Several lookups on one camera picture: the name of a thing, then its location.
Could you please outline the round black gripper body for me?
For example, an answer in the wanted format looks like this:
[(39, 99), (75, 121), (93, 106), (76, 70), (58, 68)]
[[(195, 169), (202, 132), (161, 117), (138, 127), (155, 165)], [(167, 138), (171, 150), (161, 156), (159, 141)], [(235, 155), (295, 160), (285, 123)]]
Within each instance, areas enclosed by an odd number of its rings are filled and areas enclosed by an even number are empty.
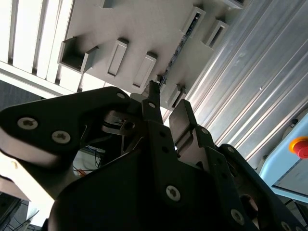
[(56, 199), (48, 231), (202, 231), (224, 227), (214, 185), (215, 167), (226, 165), (206, 148), (205, 169), (177, 159), (170, 148), (119, 158), (77, 180)]

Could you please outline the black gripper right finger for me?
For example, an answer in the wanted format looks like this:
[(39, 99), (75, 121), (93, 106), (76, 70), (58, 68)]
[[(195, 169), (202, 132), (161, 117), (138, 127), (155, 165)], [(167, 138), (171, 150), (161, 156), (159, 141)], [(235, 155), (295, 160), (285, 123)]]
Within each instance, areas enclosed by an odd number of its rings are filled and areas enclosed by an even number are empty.
[(211, 228), (218, 231), (303, 231), (305, 228), (231, 145), (217, 147), (182, 99), (169, 117), (179, 160), (199, 167), (210, 182)]

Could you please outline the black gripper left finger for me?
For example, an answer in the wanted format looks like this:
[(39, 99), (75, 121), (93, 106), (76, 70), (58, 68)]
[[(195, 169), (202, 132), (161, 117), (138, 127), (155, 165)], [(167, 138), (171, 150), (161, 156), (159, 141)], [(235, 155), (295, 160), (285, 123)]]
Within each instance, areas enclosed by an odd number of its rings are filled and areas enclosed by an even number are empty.
[(174, 149), (160, 88), (140, 100), (105, 87), (11, 106), (0, 113), (0, 175), (32, 201), (55, 201), (73, 182), (136, 151)]

